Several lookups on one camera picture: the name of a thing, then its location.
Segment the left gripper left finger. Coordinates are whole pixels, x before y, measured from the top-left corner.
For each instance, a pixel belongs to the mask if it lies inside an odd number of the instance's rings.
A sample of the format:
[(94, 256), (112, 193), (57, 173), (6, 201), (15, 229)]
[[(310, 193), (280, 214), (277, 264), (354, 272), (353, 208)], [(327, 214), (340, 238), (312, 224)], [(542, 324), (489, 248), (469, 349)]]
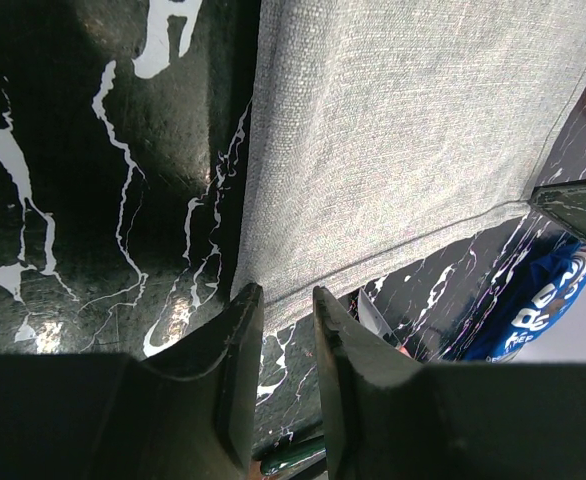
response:
[(243, 479), (264, 298), (229, 306), (143, 361), (0, 355), (0, 479)]

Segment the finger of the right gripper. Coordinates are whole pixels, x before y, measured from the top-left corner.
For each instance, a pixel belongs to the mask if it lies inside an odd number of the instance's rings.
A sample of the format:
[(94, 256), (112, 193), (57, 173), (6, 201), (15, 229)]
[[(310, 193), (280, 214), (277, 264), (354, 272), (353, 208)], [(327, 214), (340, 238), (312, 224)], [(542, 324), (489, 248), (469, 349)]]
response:
[(586, 179), (535, 187), (529, 205), (586, 243)]

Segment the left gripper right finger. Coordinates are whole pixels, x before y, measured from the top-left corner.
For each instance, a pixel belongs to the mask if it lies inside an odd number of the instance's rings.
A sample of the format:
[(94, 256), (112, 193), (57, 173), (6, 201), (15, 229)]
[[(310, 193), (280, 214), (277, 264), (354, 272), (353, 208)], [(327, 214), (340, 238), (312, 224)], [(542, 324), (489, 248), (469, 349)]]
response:
[(586, 479), (586, 364), (419, 363), (313, 291), (333, 479)]

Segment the grey cloth napkin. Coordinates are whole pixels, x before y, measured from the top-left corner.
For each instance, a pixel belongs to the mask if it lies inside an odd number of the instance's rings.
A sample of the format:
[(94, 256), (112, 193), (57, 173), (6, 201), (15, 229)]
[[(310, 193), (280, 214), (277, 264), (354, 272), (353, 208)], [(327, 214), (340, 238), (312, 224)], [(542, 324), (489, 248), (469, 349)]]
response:
[(586, 1), (266, 1), (235, 289), (264, 330), (527, 211)]

